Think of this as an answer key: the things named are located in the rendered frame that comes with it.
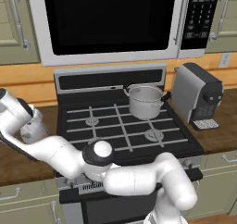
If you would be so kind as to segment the black oven door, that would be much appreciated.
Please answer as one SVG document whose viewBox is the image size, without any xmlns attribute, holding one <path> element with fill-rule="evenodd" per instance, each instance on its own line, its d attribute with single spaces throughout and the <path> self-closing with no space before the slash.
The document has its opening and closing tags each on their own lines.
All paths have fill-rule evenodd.
<svg viewBox="0 0 237 224">
<path fill-rule="evenodd" d="M 60 204 L 66 224 L 142 224 L 156 202 L 156 192 L 143 196 L 114 198 Z"/>
</svg>

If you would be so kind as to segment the white wall socket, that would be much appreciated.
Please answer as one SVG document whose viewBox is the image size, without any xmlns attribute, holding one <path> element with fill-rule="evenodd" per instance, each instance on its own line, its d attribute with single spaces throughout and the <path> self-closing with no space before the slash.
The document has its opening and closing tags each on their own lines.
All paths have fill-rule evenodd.
<svg viewBox="0 0 237 224">
<path fill-rule="evenodd" d="M 218 66 L 220 68 L 226 68 L 230 63 L 230 60 L 231 60 L 231 53 L 223 53 L 221 55 Z"/>
</svg>

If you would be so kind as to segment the grey and black coffee machine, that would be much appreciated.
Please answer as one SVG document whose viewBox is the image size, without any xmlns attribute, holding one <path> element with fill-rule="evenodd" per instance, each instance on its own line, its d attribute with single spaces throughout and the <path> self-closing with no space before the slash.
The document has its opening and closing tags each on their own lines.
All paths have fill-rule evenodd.
<svg viewBox="0 0 237 224">
<path fill-rule="evenodd" d="M 177 111 L 197 131 L 217 129 L 214 114 L 224 93 L 222 81 L 192 62 L 175 72 L 171 102 Z"/>
</svg>

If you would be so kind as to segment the silver stove knob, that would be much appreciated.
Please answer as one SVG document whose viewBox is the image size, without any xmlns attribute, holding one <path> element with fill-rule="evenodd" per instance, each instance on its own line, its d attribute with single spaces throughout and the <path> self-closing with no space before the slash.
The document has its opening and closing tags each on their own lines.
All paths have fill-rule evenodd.
<svg viewBox="0 0 237 224">
<path fill-rule="evenodd" d="M 68 187 L 73 188 L 77 184 L 77 180 L 65 179 L 65 183 L 68 185 Z"/>
<path fill-rule="evenodd" d="M 182 162 L 182 166 L 185 169 L 191 169 L 193 167 L 193 161 L 191 159 L 186 159 Z"/>
</svg>

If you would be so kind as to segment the green base cupboard door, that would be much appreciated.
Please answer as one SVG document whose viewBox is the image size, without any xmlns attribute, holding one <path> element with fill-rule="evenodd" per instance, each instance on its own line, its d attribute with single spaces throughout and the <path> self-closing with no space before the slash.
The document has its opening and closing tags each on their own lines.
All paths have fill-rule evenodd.
<svg viewBox="0 0 237 224">
<path fill-rule="evenodd" d="M 237 167 L 206 169 L 197 189 L 198 201 L 185 212 L 187 220 L 223 214 L 235 199 L 237 191 Z"/>
<path fill-rule="evenodd" d="M 56 203 L 56 214 L 61 224 L 66 224 L 63 212 Z M 51 202 L 43 205 L 26 206 L 6 211 L 0 211 L 0 224 L 56 224 Z"/>
</svg>

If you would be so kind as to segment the green wall cupboard door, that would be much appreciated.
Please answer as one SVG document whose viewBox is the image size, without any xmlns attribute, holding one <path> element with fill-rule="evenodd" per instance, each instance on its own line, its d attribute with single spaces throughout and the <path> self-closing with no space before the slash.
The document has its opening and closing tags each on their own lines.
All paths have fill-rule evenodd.
<svg viewBox="0 0 237 224">
<path fill-rule="evenodd" d="M 19 0 L 17 8 L 24 38 L 29 41 L 31 48 L 25 51 L 20 45 L 11 0 L 0 0 L 0 65 L 40 61 L 29 0 Z"/>
<path fill-rule="evenodd" d="M 237 0 L 228 0 L 219 36 L 217 40 L 207 43 L 206 52 L 237 52 Z"/>
</svg>

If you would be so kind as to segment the black and steel stove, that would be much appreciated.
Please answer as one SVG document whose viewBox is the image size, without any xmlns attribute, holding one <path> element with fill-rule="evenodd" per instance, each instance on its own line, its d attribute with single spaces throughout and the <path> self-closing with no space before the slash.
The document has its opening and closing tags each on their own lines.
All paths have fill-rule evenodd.
<svg viewBox="0 0 237 224">
<path fill-rule="evenodd" d="M 191 159 L 192 168 L 200 169 L 204 149 L 169 104 L 162 105 L 151 120 L 139 120 L 129 111 L 123 86 L 132 81 L 162 89 L 166 69 L 164 63 L 56 69 L 57 134 L 78 150 L 94 140 L 105 140 L 114 149 L 114 162 L 121 166 L 151 163 L 157 155 L 171 152 L 181 164 Z M 70 188 L 63 175 L 57 172 L 55 177 L 59 191 Z M 103 187 L 84 175 L 74 187 L 86 184 Z"/>
</svg>

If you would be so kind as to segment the green drawer front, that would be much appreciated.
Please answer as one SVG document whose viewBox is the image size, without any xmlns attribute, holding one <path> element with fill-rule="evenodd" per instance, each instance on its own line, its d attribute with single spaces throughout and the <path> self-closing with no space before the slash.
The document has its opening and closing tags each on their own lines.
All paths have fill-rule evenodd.
<svg viewBox="0 0 237 224">
<path fill-rule="evenodd" d="M 21 189 L 19 196 L 14 199 L 0 201 L 0 204 L 31 200 L 35 198 L 58 194 L 56 181 L 54 179 L 50 179 L 1 186 L 0 198 L 15 195 L 17 187 Z"/>
<path fill-rule="evenodd" d="M 226 162 L 225 160 L 222 159 L 223 155 L 226 155 L 228 159 L 236 159 L 237 150 L 203 156 L 200 169 L 202 171 L 205 171 L 217 168 L 237 168 L 237 163 Z"/>
</svg>

